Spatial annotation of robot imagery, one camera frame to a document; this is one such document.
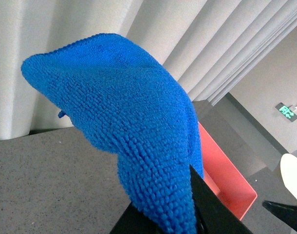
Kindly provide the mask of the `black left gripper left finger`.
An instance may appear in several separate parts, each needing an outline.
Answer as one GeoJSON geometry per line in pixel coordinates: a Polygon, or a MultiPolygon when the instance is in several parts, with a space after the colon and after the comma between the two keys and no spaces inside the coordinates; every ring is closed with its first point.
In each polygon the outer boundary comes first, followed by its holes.
{"type": "MultiPolygon", "coordinates": [[[[251,231],[235,217],[190,166],[191,185],[198,234],[250,234],[251,231]]],[[[130,204],[111,234],[162,234],[163,230],[130,204]]]]}

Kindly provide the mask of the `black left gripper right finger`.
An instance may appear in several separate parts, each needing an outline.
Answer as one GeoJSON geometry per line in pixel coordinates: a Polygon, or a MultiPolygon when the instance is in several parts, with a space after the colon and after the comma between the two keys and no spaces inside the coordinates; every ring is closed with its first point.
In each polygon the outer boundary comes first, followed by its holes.
{"type": "Polygon", "coordinates": [[[297,206],[264,200],[262,206],[297,232],[297,206]]]}

